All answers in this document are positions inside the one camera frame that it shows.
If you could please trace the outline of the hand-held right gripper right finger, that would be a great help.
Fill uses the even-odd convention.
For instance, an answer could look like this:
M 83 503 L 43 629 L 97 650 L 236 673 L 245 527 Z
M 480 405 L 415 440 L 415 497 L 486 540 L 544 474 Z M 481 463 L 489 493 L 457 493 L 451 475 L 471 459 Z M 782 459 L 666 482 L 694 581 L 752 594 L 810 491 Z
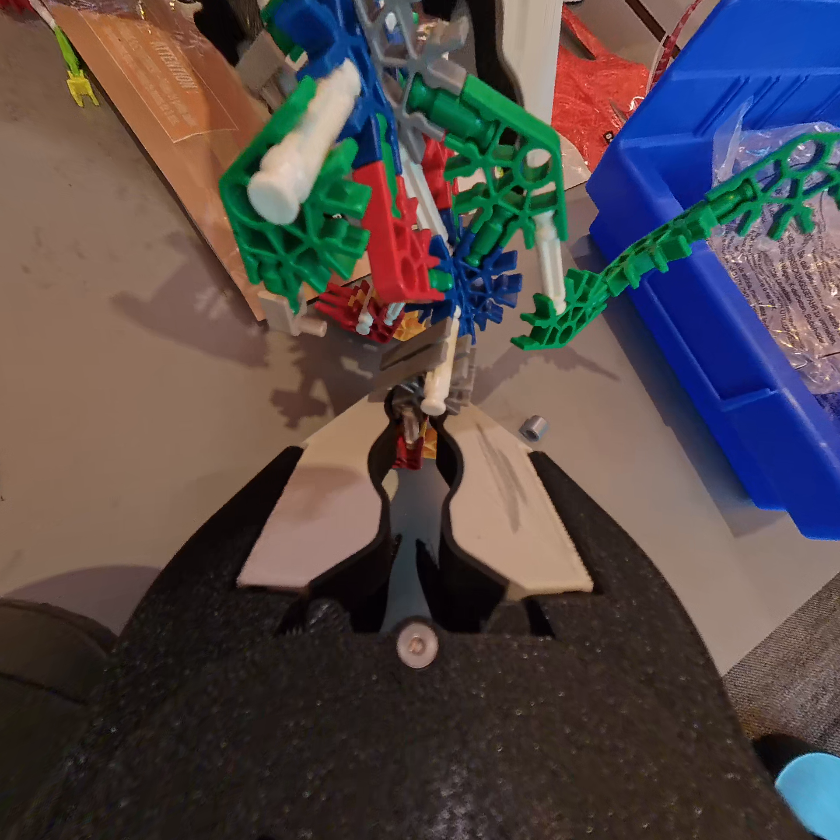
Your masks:
M 593 591 L 593 580 L 520 437 L 484 413 L 447 416 L 463 460 L 450 502 L 456 545 L 495 573 L 507 601 Z

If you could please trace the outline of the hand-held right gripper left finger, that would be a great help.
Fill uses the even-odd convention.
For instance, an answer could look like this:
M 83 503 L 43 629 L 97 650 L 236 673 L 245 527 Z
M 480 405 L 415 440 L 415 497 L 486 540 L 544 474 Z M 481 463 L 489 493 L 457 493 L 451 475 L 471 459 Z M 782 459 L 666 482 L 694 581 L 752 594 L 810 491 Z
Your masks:
M 373 479 L 368 466 L 389 421 L 383 402 L 365 398 L 303 441 L 238 587 L 301 592 L 373 541 L 397 489 L 389 465 L 382 479 Z

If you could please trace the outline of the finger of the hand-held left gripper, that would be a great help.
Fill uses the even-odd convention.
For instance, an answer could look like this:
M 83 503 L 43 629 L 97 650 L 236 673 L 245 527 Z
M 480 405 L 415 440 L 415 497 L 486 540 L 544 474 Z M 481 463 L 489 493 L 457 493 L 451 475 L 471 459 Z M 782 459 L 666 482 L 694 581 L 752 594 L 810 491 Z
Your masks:
M 564 3 L 474 1 L 472 9 L 478 78 L 551 123 Z

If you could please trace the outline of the small multicolour toy model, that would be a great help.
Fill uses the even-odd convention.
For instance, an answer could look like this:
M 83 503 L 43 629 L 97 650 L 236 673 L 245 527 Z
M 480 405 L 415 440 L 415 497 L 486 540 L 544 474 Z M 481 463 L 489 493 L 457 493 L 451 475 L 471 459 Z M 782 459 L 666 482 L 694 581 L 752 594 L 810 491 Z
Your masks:
M 772 240 L 838 204 L 838 129 L 812 129 L 716 185 L 599 272 L 562 269 L 560 136 L 521 104 L 500 2 L 260 2 L 280 62 L 303 58 L 284 103 L 222 175 L 247 278 L 278 298 L 288 330 L 308 300 L 388 343 L 371 394 L 388 417 L 381 472 L 419 469 L 426 436 L 471 397 L 476 332 L 515 308 L 505 245 L 537 248 L 542 292 L 522 351 L 563 348 L 625 290 L 689 258 L 717 228 Z

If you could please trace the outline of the red yellow toy assembly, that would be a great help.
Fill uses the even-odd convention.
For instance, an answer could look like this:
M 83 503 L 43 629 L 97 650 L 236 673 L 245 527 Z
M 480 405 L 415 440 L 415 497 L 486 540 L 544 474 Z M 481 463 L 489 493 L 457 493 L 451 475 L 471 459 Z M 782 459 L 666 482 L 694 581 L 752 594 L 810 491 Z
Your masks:
M 426 328 L 416 311 L 384 303 L 369 276 L 346 285 L 332 280 L 313 305 L 342 329 L 379 345 L 408 341 Z M 425 458 L 436 455 L 437 434 L 427 416 L 414 422 L 401 412 L 401 418 L 403 430 L 397 439 L 393 468 L 420 469 Z

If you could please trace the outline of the yellow-green clip connector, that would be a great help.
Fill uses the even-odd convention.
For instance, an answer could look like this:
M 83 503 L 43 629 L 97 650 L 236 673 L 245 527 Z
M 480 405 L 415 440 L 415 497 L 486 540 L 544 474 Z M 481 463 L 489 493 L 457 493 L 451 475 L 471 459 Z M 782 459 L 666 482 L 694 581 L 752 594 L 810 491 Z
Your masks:
M 81 108 L 85 105 L 85 98 L 89 99 L 95 107 L 98 107 L 99 101 L 91 87 L 88 77 L 82 69 L 77 53 L 72 47 L 68 37 L 57 24 L 52 26 L 52 31 L 56 37 L 61 55 L 66 64 L 66 84 L 70 95 L 76 104 Z

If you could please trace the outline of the blue plastic bin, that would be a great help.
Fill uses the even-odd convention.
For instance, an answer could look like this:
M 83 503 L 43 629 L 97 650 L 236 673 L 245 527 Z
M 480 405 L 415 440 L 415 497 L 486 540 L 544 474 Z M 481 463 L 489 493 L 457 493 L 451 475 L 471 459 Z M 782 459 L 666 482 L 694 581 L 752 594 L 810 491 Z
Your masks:
M 607 260 L 698 202 L 716 132 L 838 125 L 839 3 L 720 2 L 620 129 L 586 189 Z M 628 296 L 755 505 L 839 535 L 838 428 L 718 257 L 698 244 Z

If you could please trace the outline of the crumpled clear plastic bag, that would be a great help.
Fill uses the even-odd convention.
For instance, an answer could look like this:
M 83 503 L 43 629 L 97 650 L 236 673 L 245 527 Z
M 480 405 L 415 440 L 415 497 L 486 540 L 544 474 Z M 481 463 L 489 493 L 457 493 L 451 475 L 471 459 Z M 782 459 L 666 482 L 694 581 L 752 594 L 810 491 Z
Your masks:
M 766 154 L 803 133 L 838 131 L 829 122 L 747 130 L 745 100 L 712 142 L 712 185 L 739 174 Z M 802 233 L 791 222 L 779 240 L 768 231 L 774 210 L 765 208 L 744 236 L 737 223 L 715 230 L 709 246 L 733 283 L 770 333 L 785 359 L 829 420 L 839 425 L 839 214 L 822 192 L 813 207 L 814 230 Z

